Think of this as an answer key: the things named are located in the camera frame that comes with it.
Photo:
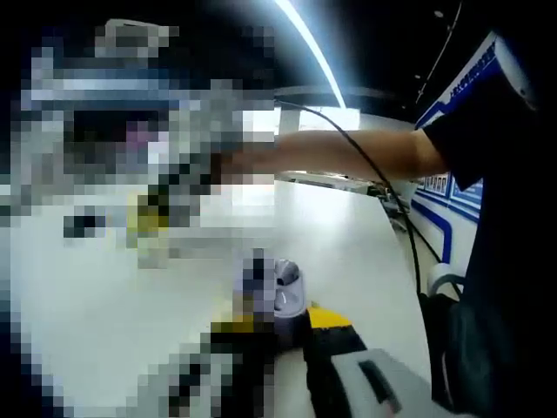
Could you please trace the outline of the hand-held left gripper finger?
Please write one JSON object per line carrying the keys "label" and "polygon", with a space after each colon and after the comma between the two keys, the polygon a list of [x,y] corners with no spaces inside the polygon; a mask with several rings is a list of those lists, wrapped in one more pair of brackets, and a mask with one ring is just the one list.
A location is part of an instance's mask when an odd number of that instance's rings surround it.
{"label": "hand-held left gripper finger", "polygon": [[382,349],[368,349],[352,323],[308,309],[306,383],[317,417],[441,417],[430,386]]}

